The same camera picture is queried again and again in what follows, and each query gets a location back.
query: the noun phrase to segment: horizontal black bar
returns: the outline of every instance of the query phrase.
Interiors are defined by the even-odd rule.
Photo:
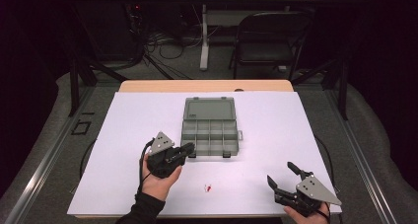
[[[285,4],[285,5],[313,5],[328,7],[361,7],[368,0],[59,0],[70,2],[120,2],[120,3],[177,3],[177,4]]]

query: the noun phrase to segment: gray compartment box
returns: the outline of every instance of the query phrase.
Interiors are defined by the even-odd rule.
[[[181,144],[193,142],[195,156],[237,156],[239,151],[234,98],[188,98]]]

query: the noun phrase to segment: person's right hand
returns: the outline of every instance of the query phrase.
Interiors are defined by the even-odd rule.
[[[329,216],[327,204],[323,202],[320,205],[319,211],[323,212],[323,214]],[[322,215],[313,212],[310,216],[304,217],[295,209],[290,206],[285,206],[283,210],[298,224],[327,224],[328,220],[325,219]]]
[[[150,170],[148,170],[147,161],[148,154],[145,155],[144,163],[142,166],[142,174],[144,177],[151,173]],[[142,192],[147,193],[148,195],[151,195],[161,201],[166,201],[166,198],[169,195],[170,187],[177,181],[180,173],[181,166],[178,166],[169,177],[164,179],[149,175],[144,180],[144,184],[142,185]]]

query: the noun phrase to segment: forearm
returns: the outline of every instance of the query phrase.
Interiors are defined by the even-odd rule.
[[[164,201],[146,193],[140,193],[131,211],[117,220],[116,224],[152,224],[156,223],[158,214],[163,210]]]

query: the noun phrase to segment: white paper sheet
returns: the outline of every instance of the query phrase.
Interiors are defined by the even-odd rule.
[[[179,145],[185,99],[192,97],[233,97],[244,140],[238,156],[187,158],[161,216],[283,215],[267,175],[280,188],[296,191],[301,178],[287,168],[288,161],[312,171],[333,192],[297,93],[116,93],[68,214],[129,212],[143,147],[159,131]],[[331,205],[331,212],[341,209]]]

